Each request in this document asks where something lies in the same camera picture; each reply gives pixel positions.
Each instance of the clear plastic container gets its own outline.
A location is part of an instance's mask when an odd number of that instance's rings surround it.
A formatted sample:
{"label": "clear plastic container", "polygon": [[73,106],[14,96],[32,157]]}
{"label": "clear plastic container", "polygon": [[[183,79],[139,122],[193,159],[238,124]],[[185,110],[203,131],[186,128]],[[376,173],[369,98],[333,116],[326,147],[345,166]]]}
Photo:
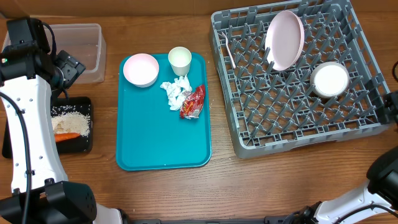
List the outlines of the clear plastic container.
{"label": "clear plastic container", "polygon": [[[106,42],[99,24],[50,25],[57,42],[57,53],[64,50],[78,59],[86,70],[75,83],[98,83],[104,81]],[[45,28],[47,40],[52,46],[50,31]],[[2,50],[10,45],[8,33]]]}

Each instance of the carrot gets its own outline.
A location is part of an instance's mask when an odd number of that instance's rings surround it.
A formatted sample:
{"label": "carrot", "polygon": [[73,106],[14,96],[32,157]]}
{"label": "carrot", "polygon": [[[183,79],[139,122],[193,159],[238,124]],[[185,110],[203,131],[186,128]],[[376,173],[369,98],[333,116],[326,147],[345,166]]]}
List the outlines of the carrot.
{"label": "carrot", "polygon": [[55,142],[65,141],[69,139],[74,139],[79,137],[79,133],[63,133],[63,134],[55,134]]}

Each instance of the black container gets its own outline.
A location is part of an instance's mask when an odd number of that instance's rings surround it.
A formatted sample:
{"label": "black container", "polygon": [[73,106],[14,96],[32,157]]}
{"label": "black container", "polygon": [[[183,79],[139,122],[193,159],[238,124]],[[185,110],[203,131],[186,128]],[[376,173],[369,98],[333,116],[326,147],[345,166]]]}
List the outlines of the black container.
{"label": "black container", "polygon": [[[68,110],[62,110],[59,108],[60,106],[75,106],[75,110],[70,108]],[[57,150],[59,154],[63,153],[73,153],[73,152],[90,152],[93,148],[93,105],[91,104],[91,100],[88,97],[81,96],[81,97],[73,97],[66,100],[64,98],[59,98],[53,104],[51,109],[51,117],[58,116],[62,112],[73,112],[77,111],[81,114],[90,116],[90,133],[86,136],[79,136],[74,139],[69,139],[66,141],[58,142]],[[11,159],[12,158],[12,149],[11,149],[11,139],[9,134],[8,128],[8,121],[6,122],[6,130],[4,132],[4,140],[2,144],[2,155],[5,158]]]}

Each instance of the pink plate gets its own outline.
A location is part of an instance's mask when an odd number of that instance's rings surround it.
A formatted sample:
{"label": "pink plate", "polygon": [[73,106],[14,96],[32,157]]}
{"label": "pink plate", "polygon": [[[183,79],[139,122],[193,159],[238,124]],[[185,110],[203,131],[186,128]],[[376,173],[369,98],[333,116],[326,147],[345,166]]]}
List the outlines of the pink plate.
{"label": "pink plate", "polygon": [[304,27],[291,11],[282,11],[269,25],[265,49],[271,48],[267,61],[274,61],[273,69],[283,71],[300,57],[304,46]]}
{"label": "pink plate", "polygon": [[127,59],[123,74],[127,81],[144,88],[151,86],[157,79],[159,64],[149,54],[136,54]]}

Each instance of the dish rack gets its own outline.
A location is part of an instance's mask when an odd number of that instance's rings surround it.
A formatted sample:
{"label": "dish rack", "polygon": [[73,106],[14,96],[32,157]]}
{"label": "dish rack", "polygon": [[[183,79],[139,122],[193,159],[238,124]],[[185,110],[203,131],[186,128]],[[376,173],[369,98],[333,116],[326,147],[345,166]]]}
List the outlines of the dish rack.
{"label": "dish rack", "polygon": [[[301,19],[305,44],[295,65],[275,71],[264,44],[271,20],[283,10]],[[211,26],[213,58],[238,157],[362,138],[389,128],[379,113],[389,89],[349,0],[296,0],[218,11]],[[349,87],[339,97],[323,99],[313,92],[310,74],[323,62],[338,62],[349,71]]]}

